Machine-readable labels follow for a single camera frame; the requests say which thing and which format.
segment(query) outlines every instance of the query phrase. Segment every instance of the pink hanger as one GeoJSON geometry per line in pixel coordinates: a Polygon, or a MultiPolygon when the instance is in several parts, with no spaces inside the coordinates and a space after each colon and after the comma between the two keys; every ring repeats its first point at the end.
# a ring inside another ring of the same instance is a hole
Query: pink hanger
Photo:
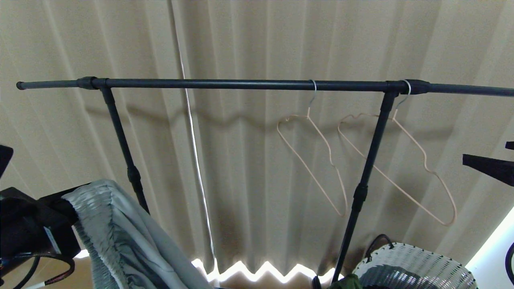
{"type": "MultiPolygon", "coordinates": [[[[416,146],[421,150],[421,152],[423,153],[423,165],[425,167],[425,170],[433,175],[435,175],[439,181],[441,182],[441,184],[443,184],[443,187],[445,188],[446,190],[446,193],[448,195],[448,198],[450,198],[450,202],[452,204],[452,207],[453,207],[453,218],[452,220],[449,222],[449,223],[445,223],[443,221],[441,221],[438,217],[436,217],[431,211],[429,211],[427,208],[425,208],[422,204],[420,204],[418,201],[416,201],[412,196],[410,196],[407,192],[405,192],[401,187],[399,187],[393,180],[391,180],[388,176],[386,176],[386,174],[384,174],[379,168],[377,168],[375,165],[373,165],[373,168],[375,168],[381,175],[383,175],[391,184],[393,184],[393,186],[395,186],[398,190],[400,190],[400,192],[402,192],[405,196],[407,196],[411,201],[413,201],[416,205],[418,205],[421,209],[423,209],[425,212],[427,212],[430,216],[432,216],[434,219],[436,219],[439,223],[445,225],[445,226],[450,226],[451,224],[453,224],[453,222],[455,222],[455,219],[457,218],[457,207],[455,206],[455,201],[453,200],[453,197],[450,193],[450,190],[448,190],[448,186],[446,186],[445,182],[443,181],[443,179],[434,171],[430,170],[428,167],[427,167],[427,153],[425,152],[425,150],[421,147],[421,145],[419,144],[419,142],[417,142],[414,137],[412,137],[412,135],[396,120],[396,114],[398,113],[398,106],[396,107],[396,110],[394,111],[394,115],[393,115],[393,118],[389,118],[390,120],[392,120],[396,125],[398,125],[400,127],[400,129],[405,133],[407,134],[407,136],[411,139],[411,141],[413,141],[416,146]]],[[[339,129],[339,127],[341,126],[342,123],[344,123],[344,120],[348,117],[352,117],[353,119],[357,119],[359,118],[360,116],[373,116],[373,117],[378,117],[378,115],[374,115],[374,114],[367,114],[367,113],[360,113],[358,114],[357,116],[353,116],[353,115],[347,115],[345,117],[343,117],[343,119],[341,119],[341,121],[339,122],[339,125],[337,126],[337,131],[339,132],[339,134],[364,158],[366,159],[366,157],[364,156],[363,153],[361,153],[358,148],[355,147],[355,145],[341,132],[341,130],[339,129]]]]}
{"type": "Polygon", "coordinates": [[[314,181],[316,182],[316,184],[318,185],[318,187],[320,188],[320,190],[323,192],[323,194],[325,195],[325,197],[327,198],[327,200],[330,202],[330,204],[332,205],[332,207],[334,208],[334,210],[337,212],[337,214],[341,217],[344,217],[346,215],[346,212],[348,211],[348,200],[346,199],[346,190],[344,189],[344,185],[343,185],[343,180],[341,179],[341,175],[339,173],[339,169],[334,165],[334,163],[332,162],[332,150],[330,149],[330,145],[328,144],[328,141],[326,140],[325,136],[321,133],[321,131],[319,130],[319,128],[316,126],[316,124],[313,122],[313,120],[310,118],[310,105],[312,104],[314,98],[316,97],[316,92],[318,91],[318,87],[316,86],[316,82],[314,80],[312,80],[312,82],[314,83],[314,96],[313,98],[311,99],[310,103],[309,103],[309,108],[307,109],[307,115],[296,115],[296,114],[293,114],[293,115],[290,115],[288,117],[285,117],[281,120],[279,120],[277,122],[277,132],[279,133],[280,137],[284,140],[284,142],[286,143],[286,145],[292,150],[292,152],[298,157],[298,159],[302,162],[303,166],[307,169],[307,171],[309,172],[310,176],[313,177],[314,181]],[[334,205],[334,202],[332,202],[332,200],[330,199],[330,197],[328,196],[328,194],[325,192],[325,190],[323,189],[323,187],[321,186],[321,184],[319,183],[318,179],[316,179],[316,177],[314,176],[314,174],[311,172],[310,168],[307,166],[307,164],[305,163],[305,161],[302,159],[302,157],[296,152],[296,150],[291,146],[291,144],[289,144],[289,142],[287,141],[287,139],[284,137],[284,135],[280,132],[280,129],[279,129],[279,126],[280,126],[280,123],[282,121],[289,121],[291,120],[291,118],[306,118],[313,126],[314,128],[316,129],[316,131],[318,132],[318,134],[321,136],[321,138],[325,141],[325,144],[326,146],[328,147],[328,158],[330,160],[330,165],[332,167],[334,167],[336,169],[336,172],[337,172],[337,177],[339,178],[339,184],[341,185],[341,190],[343,192],[343,196],[344,196],[344,214],[341,214],[339,212],[339,210],[337,209],[336,205],[334,205]]]}

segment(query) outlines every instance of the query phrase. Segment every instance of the gray garment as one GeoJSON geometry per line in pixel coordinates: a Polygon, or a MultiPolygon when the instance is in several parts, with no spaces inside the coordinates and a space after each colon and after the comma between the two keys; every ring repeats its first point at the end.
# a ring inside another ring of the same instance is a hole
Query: gray garment
{"type": "Polygon", "coordinates": [[[91,257],[95,288],[209,288],[191,261],[139,204],[112,180],[62,198],[91,257]]]}

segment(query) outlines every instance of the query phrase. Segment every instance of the clothes rack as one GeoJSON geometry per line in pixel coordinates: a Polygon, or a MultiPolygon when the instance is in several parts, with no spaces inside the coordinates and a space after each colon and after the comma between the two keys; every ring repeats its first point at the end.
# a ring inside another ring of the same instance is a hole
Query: clothes rack
{"type": "MultiPolygon", "coordinates": [[[[316,81],[318,91],[354,91],[354,92],[383,92],[380,114],[373,133],[368,157],[364,165],[360,183],[354,193],[354,201],[346,231],[344,233],[339,258],[332,282],[337,281],[341,273],[344,259],[357,224],[361,208],[368,195],[368,182],[373,164],[378,153],[380,142],[389,113],[395,98],[400,94],[473,94],[487,96],[514,97],[514,88],[455,85],[430,83],[423,80],[399,81],[316,81]]],[[[147,212],[148,206],[144,198],[141,175],[137,170],[130,153],[129,145],[123,131],[123,126],[116,109],[111,88],[138,87],[138,88],[204,88],[204,89],[276,89],[294,91],[313,91],[315,89],[310,80],[209,80],[209,79],[109,79],[96,77],[83,77],[77,80],[18,82],[16,87],[20,90],[34,88],[79,87],[83,89],[100,90],[109,110],[118,141],[127,164],[127,175],[136,193],[139,204],[147,212]]]]}

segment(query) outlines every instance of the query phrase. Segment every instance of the horizontal bar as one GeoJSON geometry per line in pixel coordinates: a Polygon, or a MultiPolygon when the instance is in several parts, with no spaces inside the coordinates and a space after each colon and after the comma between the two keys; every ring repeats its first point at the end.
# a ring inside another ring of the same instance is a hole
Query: horizontal bar
{"type": "Polygon", "coordinates": [[[431,83],[431,93],[474,94],[514,97],[514,88],[431,83]]]}
{"type": "MultiPolygon", "coordinates": [[[[428,83],[409,80],[413,94],[449,93],[514,97],[514,88],[455,85],[428,83]]],[[[208,88],[208,89],[275,89],[293,91],[312,91],[310,80],[222,80],[222,79],[109,79],[91,78],[90,80],[59,80],[18,82],[18,89],[81,87],[97,89],[100,87],[138,87],[138,88],[208,88]]],[[[390,92],[407,94],[406,81],[316,81],[319,91],[390,92]]]]}

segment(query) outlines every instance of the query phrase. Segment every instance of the metal hook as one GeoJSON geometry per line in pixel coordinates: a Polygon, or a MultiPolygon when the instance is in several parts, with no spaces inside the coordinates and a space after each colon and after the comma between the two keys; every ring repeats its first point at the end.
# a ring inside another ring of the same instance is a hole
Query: metal hook
{"type": "Polygon", "coordinates": [[[412,91],[412,87],[411,87],[411,84],[408,80],[406,79],[402,79],[402,81],[405,81],[405,83],[409,86],[409,92],[407,93],[407,95],[405,96],[404,99],[402,99],[402,101],[400,101],[397,105],[396,105],[396,109],[398,109],[398,107],[400,106],[400,104],[402,104],[404,101],[407,100],[407,98],[409,97],[409,95],[411,95],[411,91],[412,91]]]}
{"type": "Polygon", "coordinates": [[[313,95],[313,98],[312,98],[312,99],[310,100],[310,102],[309,102],[309,107],[310,107],[310,106],[311,106],[311,104],[313,103],[314,99],[316,98],[316,94],[317,94],[317,92],[318,92],[318,86],[316,85],[316,81],[314,81],[314,80],[312,80],[312,79],[310,79],[310,81],[312,81],[312,82],[313,82],[313,84],[314,84],[314,95],[313,95]]]}

